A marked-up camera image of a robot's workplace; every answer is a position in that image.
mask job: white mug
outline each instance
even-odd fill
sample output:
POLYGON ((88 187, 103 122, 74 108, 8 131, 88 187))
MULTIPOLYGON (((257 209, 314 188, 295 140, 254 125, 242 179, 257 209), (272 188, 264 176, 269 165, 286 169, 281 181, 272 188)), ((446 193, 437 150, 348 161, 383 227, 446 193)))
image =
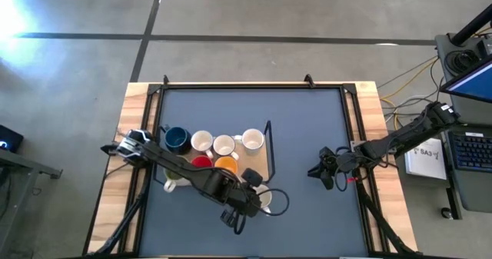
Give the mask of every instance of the white mug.
POLYGON ((212 154, 212 144, 214 138, 208 131, 196 131, 191 137, 191 146, 200 152, 204 152, 210 159, 214 159, 212 154))
POLYGON ((217 136, 214 140, 214 151, 220 156, 232 156, 235 160, 239 159, 239 155, 234 152, 236 142, 229 135, 217 136))
POLYGON ((234 139, 243 143, 248 154, 256 154, 264 144, 264 135, 258 129, 250 128, 243 135, 236 135, 234 139))
MULTIPOLYGON (((178 157, 183 158, 186 161, 188 161, 188 159, 186 159, 185 157, 182 157, 182 156, 178 156, 178 157)), ((179 179, 170 178, 168 172, 170 172, 170 171, 168 171, 164 168, 164 175, 166 176, 166 179, 167 179, 166 182, 164 183, 164 191, 171 193, 172 191, 175 190, 176 186, 189 186, 189 185, 191 185, 191 182, 186 178, 179 178, 179 179)))
MULTIPOLYGON (((260 184, 260 186, 253 187, 253 189, 256 191, 257 194, 259 194, 261 192, 268 190, 269 188, 264 184, 260 184)), ((260 194, 260 201, 261 201, 260 207, 267 213, 271 213, 270 208, 268 207, 268 205, 270 205, 271 203, 271 199, 272 199, 272 195, 270 191, 264 194, 260 194)))

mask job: gray table surface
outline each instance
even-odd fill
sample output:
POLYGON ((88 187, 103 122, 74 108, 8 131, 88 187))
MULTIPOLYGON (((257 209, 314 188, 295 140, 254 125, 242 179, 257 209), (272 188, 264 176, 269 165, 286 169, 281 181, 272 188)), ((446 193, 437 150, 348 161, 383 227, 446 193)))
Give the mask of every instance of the gray table surface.
MULTIPOLYGON (((141 242, 142 256, 364 256, 355 186, 327 191, 308 178, 323 146, 348 144, 337 89, 319 90, 170 90, 161 124, 214 136, 264 129, 271 120, 277 174, 270 188, 285 190, 289 210, 279 217, 248 218, 241 235, 220 220, 223 207, 190 187, 163 191, 151 184, 141 242)), ((164 180, 161 170, 158 178, 164 180)), ((274 194, 273 212, 284 207, 274 194)))

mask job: yellow cable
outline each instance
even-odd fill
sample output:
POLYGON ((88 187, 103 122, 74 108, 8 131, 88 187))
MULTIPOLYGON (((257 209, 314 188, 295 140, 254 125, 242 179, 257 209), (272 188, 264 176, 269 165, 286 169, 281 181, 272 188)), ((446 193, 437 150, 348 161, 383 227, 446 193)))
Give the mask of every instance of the yellow cable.
MULTIPOLYGON (((394 108, 397 107, 395 103, 393 103, 392 101, 390 101, 390 100, 388 100, 386 98, 380 98, 380 100, 388 103, 389 105, 393 106, 394 108)), ((394 112, 393 112, 393 116, 394 116, 393 126, 394 126, 394 130, 395 131, 398 129, 398 116, 397 116, 397 113, 398 113, 398 108, 394 109, 394 112)))
POLYGON ((489 29, 492 29, 492 28, 484 28, 484 29, 482 29, 481 31, 479 31, 479 32, 475 33, 474 35, 475 35, 475 36, 480 36, 480 34, 482 34, 482 33, 486 32, 486 31, 487 31, 487 30, 489 30, 489 29))
POLYGON ((409 85, 415 78, 417 78, 417 76, 419 76, 421 73, 423 73, 427 68, 429 68, 430 66, 432 66, 433 63, 435 63, 438 59, 432 61, 431 63, 425 65, 417 74, 414 75, 413 78, 410 78, 409 81, 405 82, 405 84, 403 86, 401 86, 398 90, 395 91, 395 93, 392 93, 392 94, 389 94, 389 95, 385 95, 382 99, 385 99, 385 98, 389 98, 389 97, 393 97, 394 95, 398 94, 401 90, 403 90, 403 88, 407 87, 407 85, 409 85))

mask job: gray floor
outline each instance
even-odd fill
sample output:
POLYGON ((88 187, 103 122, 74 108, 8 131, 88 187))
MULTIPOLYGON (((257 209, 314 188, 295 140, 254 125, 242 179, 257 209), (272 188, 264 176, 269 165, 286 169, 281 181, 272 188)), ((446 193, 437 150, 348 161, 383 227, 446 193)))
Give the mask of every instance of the gray floor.
MULTIPOLYGON (((142 34, 152 2, 0 0, 10 21, 0 33, 142 34)), ((428 40, 455 32, 489 3, 161 0, 153 33, 428 40)), ((39 181, 43 192, 31 199, 15 252, 34 250, 34 258, 79 255, 107 161, 98 148, 115 133, 140 41, 0 41, 0 124, 26 137, 22 154, 65 170, 60 181, 39 181)), ((150 42, 139 81, 160 81, 163 74, 172 81, 298 81, 309 73, 315 80, 380 84, 434 55, 430 46, 150 42)), ((440 79, 438 65, 434 72, 440 79)), ((395 91, 409 77, 380 93, 395 91)), ((399 103, 433 90, 427 71, 391 99, 399 103)), ((492 215, 465 211, 462 221, 446 221, 438 213, 446 204, 443 188, 403 186, 421 251, 472 258, 492 254, 492 215)))

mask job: mug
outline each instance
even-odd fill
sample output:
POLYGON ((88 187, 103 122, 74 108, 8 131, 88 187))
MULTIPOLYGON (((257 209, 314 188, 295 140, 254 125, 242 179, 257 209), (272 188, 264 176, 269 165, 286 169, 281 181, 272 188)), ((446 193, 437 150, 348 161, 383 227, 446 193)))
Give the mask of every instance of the mug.
POLYGON ((225 168, 232 171, 234 174, 238 174, 238 162, 232 156, 224 156, 217 159, 215 167, 225 168))
POLYGON ((214 167, 214 162, 212 162, 212 160, 205 155, 199 155, 193 158, 193 160, 191 160, 191 164, 193 164, 196 168, 214 167))
POLYGON ((168 125, 165 125, 161 127, 161 130, 165 133, 164 142, 170 152, 186 154, 191 150, 191 135, 186 129, 180 127, 169 128, 168 125))
MULTIPOLYGON (((264 192, 268 190, 269 188, 263 184, 260 184, 258 187, 253 187, 253 189, 256 191, 257 194, 264 192)), ((266 192, 264 194, 260 194, 260 201, 261 201, 261 209, 263 209, 267 213, 271 213, 270 208, 268 205, 270 205, 272 199, 271 192, 266 192)))
POLYGON ((256 154, 264 144, 264 135, 258 129, 250 128, 243 135, 236 135, 234 139, 242 142, 248 154, 256 154))
POLYGON ((214 140, 214 151, 220 156, 232 156, 235 160, 239 159, 239 155, 234 152, 236 142, 229 135, 221 135, 214 140))
POLYGON ((210 159, 214 158, 212 154, 212 144, 214 138, 208 131, 196 131, 191 137, 191 146, 200 152, 204 152, 210 159))
POLYGON ((172 171, 169 171, 168 169, 164 169, 164 175, 166 176, 166 182, 164 183, 164 191, 167 191, 168 193, 171 193, 176 186, 188 186, 191 185, 191 182, 188 179, 183 178, 179 174, 175 174, 172 171))

